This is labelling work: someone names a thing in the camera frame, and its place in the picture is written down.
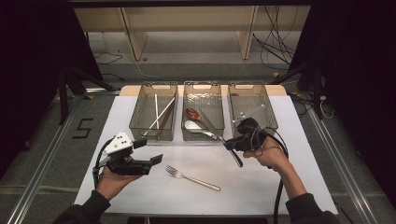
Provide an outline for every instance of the person's left hand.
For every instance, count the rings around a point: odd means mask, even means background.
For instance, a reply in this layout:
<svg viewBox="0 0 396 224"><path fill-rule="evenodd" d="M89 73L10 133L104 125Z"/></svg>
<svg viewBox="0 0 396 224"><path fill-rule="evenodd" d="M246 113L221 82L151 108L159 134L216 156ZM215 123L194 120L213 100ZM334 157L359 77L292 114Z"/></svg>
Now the person's left hand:
<svg viewBox="0 0 396 224"><path fill-rule="evenodd" d="M98 186L96 191L102 194L108 201L116 197L125 186L132 181L140 178L141 175L117 175L111 173L111 171L105 166L103 172L100 175Z"/></svg>

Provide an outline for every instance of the fork handle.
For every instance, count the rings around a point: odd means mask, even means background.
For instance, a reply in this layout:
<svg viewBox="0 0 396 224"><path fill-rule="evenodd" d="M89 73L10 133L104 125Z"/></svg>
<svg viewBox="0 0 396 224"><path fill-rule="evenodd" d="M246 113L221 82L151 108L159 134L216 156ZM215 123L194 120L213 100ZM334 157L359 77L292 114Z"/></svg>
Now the fork handle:
<svg viewBox="0 0 396 224"><path fill-rule="evenodd" d="M198 183L200 185L203 185L203 186L205 186L207 188L210 188L210 189L213 189L213 190L216 190L216 191L220 191L221 190L220 187L218 187L216 185L212 185L212 184L206 183L206 182L204 182L202 180L198 180L198 179L195 179L195 178L192 178L192 177L189 177L189 176L184 176L184 178L189 179L190 181L193 181L195 183Z"/></svg>

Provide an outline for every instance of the gray carpet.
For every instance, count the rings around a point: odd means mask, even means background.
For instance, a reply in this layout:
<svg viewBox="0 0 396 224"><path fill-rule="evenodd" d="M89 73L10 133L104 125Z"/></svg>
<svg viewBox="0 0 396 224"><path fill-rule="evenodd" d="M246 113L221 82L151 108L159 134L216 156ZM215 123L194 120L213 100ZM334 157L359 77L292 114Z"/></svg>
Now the gray carpet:
<svg viewBox="0 0 396 224"><path fill-rule="evenodd" d="M260 79L269 82L274 79L273 70L264 69L262 64L144 64L140 69L147 75L180 81L215 79L226 83L230 80ZM105 76L105 81L115 87L138 84L143 80L158 80L154 77L141 76L134 64L101 65L101 70L103 73L112 73L125 79L121 81L113 76ZM296 91L295 82L293 82L296 78L288 80L291 83L285 85L287 91ZM87 88L97 87L90 82L84 82L84 84ZM23 223L50 223L74 201L114 97L115 95L96 94L91 100L81 102ZM304 112L301 104L295 103L295 107L298 113ZM89 127L91 131L87 138L73 138L86 133L78 130L82 119L91 119L84 121L81 126ZM35 168L40 163L59 127L59 120L60 105L59 101L55 99L52 108L41 120L35 134L31 137L30 149L19 154L0 181L0 223L6 223L12 208L23 192L23 187L31 180ZM301 117L301 122L333 199L355 223L362 223L340 175L318 136L312 119L308 114L304 114ZM348 167L356 177L356 181L372 206L379 223L396 223L394 208L376 184L364 161L355 153L356 149L343 124L336 116L333 119L325 119L324 122L344 159L348 161ZM347 217L341 212L339 218L342 223L349 223ZM126 220L127 217L104 215L102 223L126 223ZM289 219L281 217L279 223L289 223Z"/></svg>

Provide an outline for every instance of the black knife handle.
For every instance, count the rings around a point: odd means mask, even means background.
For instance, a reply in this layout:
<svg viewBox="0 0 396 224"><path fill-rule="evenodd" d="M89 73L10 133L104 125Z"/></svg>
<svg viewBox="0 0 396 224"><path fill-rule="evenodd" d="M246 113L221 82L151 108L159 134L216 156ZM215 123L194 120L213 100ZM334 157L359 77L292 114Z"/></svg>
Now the black knife handle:
<svg viewBox="0 0 396 224"><path fill-rule="evenodd" d="M242 163L241 159L239 159L238 155L231 149L229 150L231 152L231 155L233 155L233 159L236 161L236 164L238 164L239 167L244 166L244 163Z"/></svg>

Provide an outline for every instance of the black sleeve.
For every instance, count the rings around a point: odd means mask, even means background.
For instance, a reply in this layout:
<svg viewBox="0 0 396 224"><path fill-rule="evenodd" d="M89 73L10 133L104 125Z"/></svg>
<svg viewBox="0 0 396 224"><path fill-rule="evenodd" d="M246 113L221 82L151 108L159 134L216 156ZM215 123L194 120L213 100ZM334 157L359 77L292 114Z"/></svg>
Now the black sleeve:
<svg viewBox="0 0 396 224"><path fill-rule="evenodd" d="M75 204L70 206L52 223L96 223L109 206L108 200L102 194L93 190L87 202L83 205Z"/></svg>
<svg viewBox="0 0 396 224"><path fill-rule="evenodd" d="M292 224L339 224L331 212L322 212L315 202L314 195L306 193L286 202Z"/></svg>

